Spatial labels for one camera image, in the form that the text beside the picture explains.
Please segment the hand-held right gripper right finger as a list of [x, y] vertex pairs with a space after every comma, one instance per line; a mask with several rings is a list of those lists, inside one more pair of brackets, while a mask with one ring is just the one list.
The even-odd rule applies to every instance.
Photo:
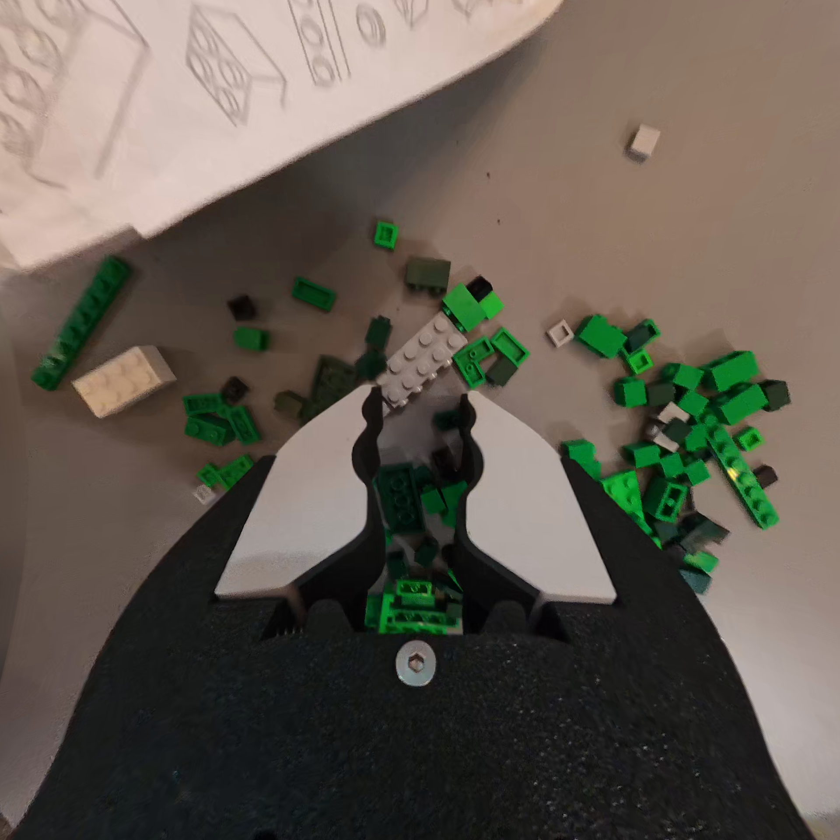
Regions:
[[548, 606], [613, 606], [615, 585], [557, 449], [478, 392], [460, 397], [458, 419], [466, 489], [451, 560], [469, 629], [507, 602], [527, 629]]

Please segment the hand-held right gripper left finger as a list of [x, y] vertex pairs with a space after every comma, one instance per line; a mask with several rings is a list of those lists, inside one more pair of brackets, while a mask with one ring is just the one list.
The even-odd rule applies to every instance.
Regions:
[[378, 386], [359, 385], [278, 449], [216, 598], [283, 598], [306, 613], [332, 601], [363, 630], [368, 592], [385, 565], [374, 488], [383, 408]]

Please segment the light grey long toy plate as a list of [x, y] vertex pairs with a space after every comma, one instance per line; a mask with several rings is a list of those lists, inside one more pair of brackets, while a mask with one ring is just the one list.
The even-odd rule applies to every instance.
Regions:
[[449, 368], [468, 341], [448, 315], [435, 314], [411, 339], [394, 352], [375, 383], [381, 389], [387, 415], [404, 408], [425, 385]]

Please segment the pile of green toy bricks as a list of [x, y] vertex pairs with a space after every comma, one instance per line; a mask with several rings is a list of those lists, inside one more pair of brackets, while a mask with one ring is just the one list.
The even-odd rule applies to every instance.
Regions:
[[[404, 281], [408, 289], [441, 297], [435, 314], [448, 315], [468, 341], [470, 331], [501, 313], [503, 302], [483, 276], [454, 287], [449, 276], [450, 262], [412, 257]], [[391, 356], [386, 354], [391, 331], [389, 318], [374, 317], [365, 353], [353, 365], [321, 356], [309, 397], [280, 392], [275, 410], [302, 427], [357, 386], [378, 386], [375, 380]], [[762, 435], [755, 427], [730, 434], [728, 427], [758, 411], [790, 405], [791, 395], [785, 381], [757, 380], [760, 369], [750, 351], [732, 351], [700, 367], [667, 364], [659, 380], [646, 382], [639, 375], [653, 366], [648, 347], [659, 336], [651, 319], [625, 332], [601, 314], [585, 318], [574, 331], [566, 321], [547, 331], [556, 348], [575, 340], [605, 360], [621, 357], [633, 374], [615, 381], [615, 403], [654, 411], [644, 437], [623, 447], [630, 469], [603, 477], [595, 446], [585, 438], [562, 441], [559, 454], [582, 468], [678, 564], [688, 586], [704, 595], [718, 565], [705, 546], [722, 542], [729, 532], [697, 511], [684, 516], [683, 508], [693, 487], [709, 479], [707, 462], [713, 459], [759, 528], [778, 523], [766, 493], [777, 475], [768, 465], [751, 469], [743, 457], [763, 444]], [[404, 408], [383, 414], [374, 490], [384, 524], [385, 565], [366, 598], [365, 632], [463, 633], [466, 600], [451, 560], [457, 504], [466, 489], [459, 399], [486, 383], [509, 383], [529, 356], [506, 328], [481, 334]]]

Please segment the white printed paper bag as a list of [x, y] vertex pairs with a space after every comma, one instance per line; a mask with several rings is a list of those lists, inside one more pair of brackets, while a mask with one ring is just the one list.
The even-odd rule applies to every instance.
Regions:
[[2, 270], [152, 238], [483, 67], [560, 5], [2, 2]]

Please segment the grey desk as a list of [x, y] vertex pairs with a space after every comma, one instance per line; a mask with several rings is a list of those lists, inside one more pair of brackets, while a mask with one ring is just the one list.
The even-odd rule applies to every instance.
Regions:
[[[661, 130], [643, 163], [624, 153]], [[730, 529], [703, 603], [801, 812], [838, 823], [838, 2], [564, 2], [517, 49], [209, 206], [6, 275], [21, 405], [3, 493], [28, 503], [2, 681], [2, 813], [25, 814], [130, 597], [206, 509], [207, 449], [178, 394], [247, 383], [272, 454], [321, 354], [352, 361], [375, 314], [426, 319], [402, 260], [484, 275], [531, 351], [489, 390], [607, 469], [638, 415], [623, 366], [544, 331], [590, 313], [662, 331], [658, 364], [755, 353], [792, 405], [753, 422], [780, 524], [756, 528], [714, 469], [699, 508]], [[176, 382], [97, 418], [71, 383], [153, 345]]]

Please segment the white toy brick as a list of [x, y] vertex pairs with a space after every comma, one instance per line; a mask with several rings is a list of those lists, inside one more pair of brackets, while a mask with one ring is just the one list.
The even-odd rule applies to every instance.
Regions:
[[97, 418], [110, 417], [176, 382], [175, 373], [153, 345], [134, 346], [71, 385]]

